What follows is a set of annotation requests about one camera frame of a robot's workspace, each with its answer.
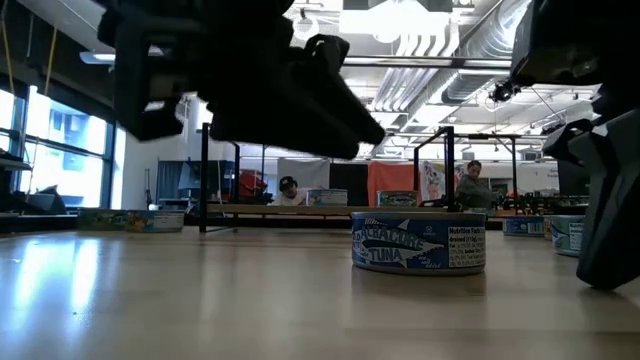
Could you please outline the black computer monitor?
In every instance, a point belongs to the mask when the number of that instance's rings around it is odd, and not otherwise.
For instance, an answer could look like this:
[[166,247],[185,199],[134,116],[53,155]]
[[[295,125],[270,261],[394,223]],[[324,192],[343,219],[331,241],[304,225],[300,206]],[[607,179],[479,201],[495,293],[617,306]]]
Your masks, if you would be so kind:
[[582,166],[568,161],[557,161],[559,191],[563,196],[586,196],[589,194],[590,177]]

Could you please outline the white panel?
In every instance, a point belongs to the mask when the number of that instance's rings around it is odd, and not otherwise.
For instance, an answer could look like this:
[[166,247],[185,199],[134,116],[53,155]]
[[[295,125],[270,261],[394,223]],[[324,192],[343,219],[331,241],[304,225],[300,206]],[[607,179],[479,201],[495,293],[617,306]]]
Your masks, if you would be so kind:
[[278,180],[292,176],[301,188],[327,189],[330,162],[328,160],[296,161],[281,159],[277,162]]

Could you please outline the black beam with strip lights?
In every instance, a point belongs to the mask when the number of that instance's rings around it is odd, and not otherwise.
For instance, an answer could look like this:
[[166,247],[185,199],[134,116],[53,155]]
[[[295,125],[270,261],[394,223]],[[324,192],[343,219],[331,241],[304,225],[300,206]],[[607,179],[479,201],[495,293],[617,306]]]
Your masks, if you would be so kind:
[[[89,65],[140,65],[147,69],[173,69],[186,71],[191,68],[205,68],[214,65],[255,65],[257,60],[231,59],[230,55],[223,57],[207,56],[203,59],[174,61],[162,56],[151,55],[144,61],[134,58],[131,61],[120,61],[115,54],[95,53],[84,51],[79,53],[81,61]],[[478,71],[509,71],[509,59],[465,58],[465,57],[427,57],[427,56],[347,56],[343,67],[359,68],[433,68],[433,69],[462,69]]]

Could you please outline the black ceiling spotlight cluster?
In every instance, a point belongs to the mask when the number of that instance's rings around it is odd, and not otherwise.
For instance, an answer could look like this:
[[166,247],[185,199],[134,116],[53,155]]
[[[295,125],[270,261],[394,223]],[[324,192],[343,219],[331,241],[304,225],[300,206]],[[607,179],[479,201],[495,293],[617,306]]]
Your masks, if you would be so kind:
[[488,97],[495,103],[507,102],[520,92],[520,87],[510,80],[496,82]]

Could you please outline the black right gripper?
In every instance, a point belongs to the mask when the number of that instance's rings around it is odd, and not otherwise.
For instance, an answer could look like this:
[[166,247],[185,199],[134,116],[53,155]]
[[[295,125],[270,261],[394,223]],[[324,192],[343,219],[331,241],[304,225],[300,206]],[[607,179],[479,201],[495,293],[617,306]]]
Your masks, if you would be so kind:
[[516,28],[510,80],[599,87],[593,110],[640,109],[640,0],[531,0]]

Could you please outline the blue albacore tuna can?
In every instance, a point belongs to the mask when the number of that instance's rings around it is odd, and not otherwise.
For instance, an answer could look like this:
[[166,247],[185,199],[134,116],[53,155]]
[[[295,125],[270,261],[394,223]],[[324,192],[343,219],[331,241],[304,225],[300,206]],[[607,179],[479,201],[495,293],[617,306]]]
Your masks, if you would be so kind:
[[508,216],[503,218],[502,232],[508,236],[543,237],[545,232],[542,216]]
[[424,276],[478,274],[486,266],[486,217],[476,213],[355,212],[354,266]]

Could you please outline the person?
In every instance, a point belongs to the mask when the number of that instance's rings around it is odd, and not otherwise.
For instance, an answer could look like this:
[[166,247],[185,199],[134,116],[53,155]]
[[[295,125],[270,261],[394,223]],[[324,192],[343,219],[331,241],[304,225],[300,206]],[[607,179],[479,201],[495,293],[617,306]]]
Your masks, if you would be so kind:
[[490,209],[493,193],[480,182],[482,164],[472,160],[467,165],[467,172],[459,179],[455,190],[456,200],[462,208]]
[[279,180],[279,192],[270,206],[305,206],[307,194],[311,188],[301,188],[292,176],[284,176]]

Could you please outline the orange panel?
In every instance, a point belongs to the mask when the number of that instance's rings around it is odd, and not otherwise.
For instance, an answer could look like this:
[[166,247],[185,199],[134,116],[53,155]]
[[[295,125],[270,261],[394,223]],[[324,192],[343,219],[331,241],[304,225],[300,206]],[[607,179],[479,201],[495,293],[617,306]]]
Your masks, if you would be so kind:
[[367,192],[371,207],[377,203],[378,191],[412,191],[414,167],[406,163],[371,162],[368,164]]

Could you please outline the green tuna can silver lid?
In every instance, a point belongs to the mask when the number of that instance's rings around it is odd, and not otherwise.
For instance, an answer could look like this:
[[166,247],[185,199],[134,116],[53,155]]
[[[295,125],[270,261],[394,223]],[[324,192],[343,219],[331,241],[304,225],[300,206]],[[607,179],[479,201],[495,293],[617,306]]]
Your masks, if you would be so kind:
[[581,251],[584,215],[552,215],[551,241],[554,251],[563,256],[578,257]]

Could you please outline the colourful poster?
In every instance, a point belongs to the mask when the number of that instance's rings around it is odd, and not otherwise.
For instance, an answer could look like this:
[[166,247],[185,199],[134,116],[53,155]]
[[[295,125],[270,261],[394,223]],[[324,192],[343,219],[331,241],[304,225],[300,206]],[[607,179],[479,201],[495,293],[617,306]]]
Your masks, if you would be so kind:
[[445,165],[423,161],[419,167],[423,201],[441,199],[446,194]]

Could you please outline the red object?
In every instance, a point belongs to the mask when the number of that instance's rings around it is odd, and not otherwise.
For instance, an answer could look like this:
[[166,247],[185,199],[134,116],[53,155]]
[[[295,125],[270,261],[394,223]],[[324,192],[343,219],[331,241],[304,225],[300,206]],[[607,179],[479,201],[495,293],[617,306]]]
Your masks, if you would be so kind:
[[263,174],[260,171],[242,169],[238,187],[239,197],[246,199],[263,195],[268,185],[264,182]]

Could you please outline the black metal room frame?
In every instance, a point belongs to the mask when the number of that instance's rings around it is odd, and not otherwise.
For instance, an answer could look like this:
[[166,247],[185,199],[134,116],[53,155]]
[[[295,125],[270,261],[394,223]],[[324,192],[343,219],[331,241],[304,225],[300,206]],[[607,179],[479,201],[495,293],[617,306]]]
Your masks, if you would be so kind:
[[[489,134],[489,133],[478,133],[478,134],[456,134],[456,137],[459,138],[468,138],[469,140],[496,140],[498,143],[502,144],[512,155],[511,157],[511,165],[512,165],[512,195],[515,199],[518,198],[518,183],[517,183],[517,164],[516,164],[516,139],[520,138],[520,135],[514,134]],[[492,212],[494,208],[494,203],[492,201],[492,207],[490,209],[485,209],[489,213]]]

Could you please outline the dark cabinet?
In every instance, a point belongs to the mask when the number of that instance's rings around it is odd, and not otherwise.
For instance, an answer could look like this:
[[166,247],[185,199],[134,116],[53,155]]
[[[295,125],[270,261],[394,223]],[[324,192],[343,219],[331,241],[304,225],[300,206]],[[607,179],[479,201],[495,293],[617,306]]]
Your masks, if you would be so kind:
[[[226,202],[235,193],[236,166],[232,161],[213,160],[206,166],[206,197]],[[202,163],[194,160],[159,161],[156,197],[165,199],[193,199],[201,197]]]

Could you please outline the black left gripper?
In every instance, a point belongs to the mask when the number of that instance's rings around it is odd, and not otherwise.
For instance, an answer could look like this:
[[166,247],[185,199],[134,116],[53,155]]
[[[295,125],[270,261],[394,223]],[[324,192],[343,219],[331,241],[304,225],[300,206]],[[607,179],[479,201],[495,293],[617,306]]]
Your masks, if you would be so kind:
[[[196,94],[212,112],[214,140],[261,144],[352,159],[385,131],[349,89],[340,70],[350,43],[318,34],[292,46],[285,13],[295,0],[96,0],[97,37],[120,61],[151,55],[174,61],[207,56],[255,65],[147,69],[114,67],[116,119],[142,141],[174,136],[181,98]],[[292,82],[298,92],[291,89]]]

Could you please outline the black metal table frame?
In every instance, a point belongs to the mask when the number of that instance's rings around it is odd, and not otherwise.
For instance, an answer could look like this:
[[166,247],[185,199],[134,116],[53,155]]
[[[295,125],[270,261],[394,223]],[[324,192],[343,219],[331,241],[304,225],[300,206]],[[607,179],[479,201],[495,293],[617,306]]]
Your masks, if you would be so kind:
[[[239,217],[207,218],[205,227],[249,227],[249,228],[293,228],[293,229],[350,229],[348,217]],[[79,230],[80,222],[75,215],[25,215],[0,217],[0,234],[72,231]]]

